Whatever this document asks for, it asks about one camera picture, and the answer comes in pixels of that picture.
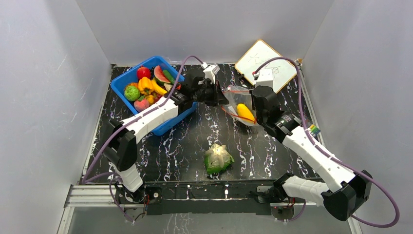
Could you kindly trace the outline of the clear zip top bag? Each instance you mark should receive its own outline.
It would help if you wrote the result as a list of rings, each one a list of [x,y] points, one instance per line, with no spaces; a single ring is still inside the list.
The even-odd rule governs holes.
[[[222,110],[240,123],[255,127],[258,126],[256,112],[252,107],[250,90],[241,86],[229,85],[223,94],[229,104],[222,106]]]

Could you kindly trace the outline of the green toy lettuce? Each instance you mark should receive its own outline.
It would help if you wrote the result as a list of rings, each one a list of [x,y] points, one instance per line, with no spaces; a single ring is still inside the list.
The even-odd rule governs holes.
[[[226,145],[214,143],[204,153],[204,165],[209,175],[219,174],[234,163],[233,156],[227,151]]]

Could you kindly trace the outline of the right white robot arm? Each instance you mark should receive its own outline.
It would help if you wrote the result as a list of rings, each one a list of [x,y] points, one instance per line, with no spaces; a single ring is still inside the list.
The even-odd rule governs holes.
[[[370,194],[371,182],[326,156],[323,146],[312,135],[307,135],[301,120],[280,108],[276,93],[268,86],[257,86],[250,91],[256,121],[267,134],[274,137],[300,156],[322,178],[322,182],[299,178],[285,173],[266,193],[286,202],[292,197],[323,206],[334,218],[347,220]]]

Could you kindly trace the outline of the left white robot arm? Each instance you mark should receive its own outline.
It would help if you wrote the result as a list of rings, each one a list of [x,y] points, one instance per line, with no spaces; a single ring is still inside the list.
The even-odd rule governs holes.
[[[149,132],[164,122],[178,117],[195,102],[207,106],[229,103],[219,82],[205,77],[186,78],[146,110],[120,123],[112,124],[112,135],[102,147],[104,156],[112,163],[127,189],[127,197],[134,203],[145,198],[143,179],[136,167],[137,144]]]

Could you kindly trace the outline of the yellow toy mango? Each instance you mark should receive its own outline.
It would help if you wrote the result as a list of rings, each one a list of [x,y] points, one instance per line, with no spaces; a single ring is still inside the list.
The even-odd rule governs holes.
[[[240,117],[242,120],[255,123],[254,115],[245,104],[239,103],[236,107],[236,112],[238,117]]]

